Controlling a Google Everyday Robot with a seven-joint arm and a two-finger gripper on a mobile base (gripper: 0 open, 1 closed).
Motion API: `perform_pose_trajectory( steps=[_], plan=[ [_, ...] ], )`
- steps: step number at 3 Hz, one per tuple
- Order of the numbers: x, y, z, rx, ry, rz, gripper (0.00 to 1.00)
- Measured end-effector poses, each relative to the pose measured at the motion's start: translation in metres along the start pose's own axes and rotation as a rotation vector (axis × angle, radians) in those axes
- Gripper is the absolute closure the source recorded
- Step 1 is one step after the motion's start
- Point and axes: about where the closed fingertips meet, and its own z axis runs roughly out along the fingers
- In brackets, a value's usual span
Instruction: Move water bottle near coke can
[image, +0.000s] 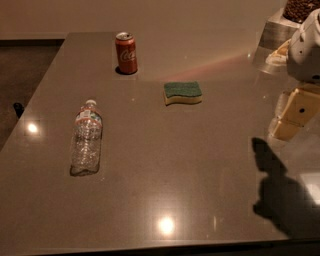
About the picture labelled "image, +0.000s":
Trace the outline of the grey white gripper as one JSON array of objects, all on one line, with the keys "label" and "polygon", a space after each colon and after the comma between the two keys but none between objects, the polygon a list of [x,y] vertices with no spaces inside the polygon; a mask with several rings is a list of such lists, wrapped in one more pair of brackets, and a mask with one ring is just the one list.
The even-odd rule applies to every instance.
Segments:
[{"label": "grey white gripper", "polygon": [[265,62],[285,66],[299,83],[291,91],[280,94],[269,134],[282,141],[291,140],[317,113],[320,112],[320,9],[312,11],[285,41],[268,55]]}]

